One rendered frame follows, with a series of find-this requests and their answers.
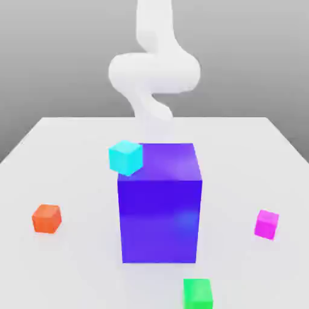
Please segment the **large purple box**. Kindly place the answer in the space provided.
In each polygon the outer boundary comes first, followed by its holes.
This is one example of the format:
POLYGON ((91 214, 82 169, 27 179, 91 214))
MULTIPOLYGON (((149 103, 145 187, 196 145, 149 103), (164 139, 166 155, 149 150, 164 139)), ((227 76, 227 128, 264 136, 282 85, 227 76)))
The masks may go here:
POLYGON ((192 143, 143 145, 144 166, 118 176, 124 263, 194 263, 202 175, 192 143))

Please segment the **small green cube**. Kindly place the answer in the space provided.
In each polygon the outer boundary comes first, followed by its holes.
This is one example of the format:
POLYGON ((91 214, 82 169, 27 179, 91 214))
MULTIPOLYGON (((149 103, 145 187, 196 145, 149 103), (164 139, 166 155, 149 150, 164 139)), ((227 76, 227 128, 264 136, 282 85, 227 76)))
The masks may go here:
POLYGON ((183 309, 213 309, 213 303, 209 279, 183 280, 183 309))

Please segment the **small cyan cube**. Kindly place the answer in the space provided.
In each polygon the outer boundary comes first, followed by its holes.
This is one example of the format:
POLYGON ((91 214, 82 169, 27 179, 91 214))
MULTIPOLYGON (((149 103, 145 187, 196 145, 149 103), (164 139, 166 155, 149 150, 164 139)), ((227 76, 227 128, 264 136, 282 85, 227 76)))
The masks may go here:
POLYGON ((118 174, 130 176, 143 167, 143 146, 120 141, 109 148, 109 167, 118 174))

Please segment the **small orange cube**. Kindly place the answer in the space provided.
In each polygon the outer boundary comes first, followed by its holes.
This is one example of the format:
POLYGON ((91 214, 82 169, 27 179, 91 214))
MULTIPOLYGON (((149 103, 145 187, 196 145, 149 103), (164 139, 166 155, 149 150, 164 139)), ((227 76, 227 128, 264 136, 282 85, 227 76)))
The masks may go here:
POLYGON ((62 222, 58 205, 40 205, 32 215, 35 232, 54 234, 62 222))

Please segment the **small magenta cube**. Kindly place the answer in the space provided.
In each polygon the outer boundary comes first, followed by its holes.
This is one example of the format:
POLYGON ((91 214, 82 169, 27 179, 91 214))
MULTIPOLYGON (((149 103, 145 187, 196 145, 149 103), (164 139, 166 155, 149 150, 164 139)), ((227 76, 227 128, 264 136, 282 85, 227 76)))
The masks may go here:
POLYGON ((257 216, 254 234, 268 240, 274 240, 278 220, 279 214, 264 209, 260 210, 257 216))

